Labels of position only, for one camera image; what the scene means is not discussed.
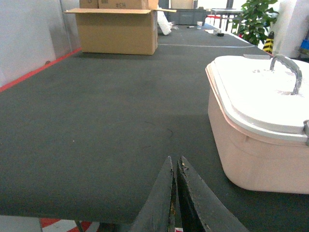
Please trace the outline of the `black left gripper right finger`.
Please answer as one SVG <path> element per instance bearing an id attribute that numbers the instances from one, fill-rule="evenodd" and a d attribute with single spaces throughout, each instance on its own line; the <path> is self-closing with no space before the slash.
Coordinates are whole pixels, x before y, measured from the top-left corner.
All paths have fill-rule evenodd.
<path id="1" fill-rule="evenodd" d="M 248 231 L 217 198 L 184 156 L 179 158 L 177 164 L 177 187 L 183 231 Z"/>

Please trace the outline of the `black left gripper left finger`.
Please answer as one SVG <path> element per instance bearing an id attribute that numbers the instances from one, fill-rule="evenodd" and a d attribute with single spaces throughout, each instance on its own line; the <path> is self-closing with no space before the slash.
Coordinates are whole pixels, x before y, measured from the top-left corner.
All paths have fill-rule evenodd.
<path id="1" fill-rule="evenodd" d="M 153 188 L 131 224 L 130 232 L 175 231 L 176 183 L 172 159 L 168 156 L 157 176 Z"/>

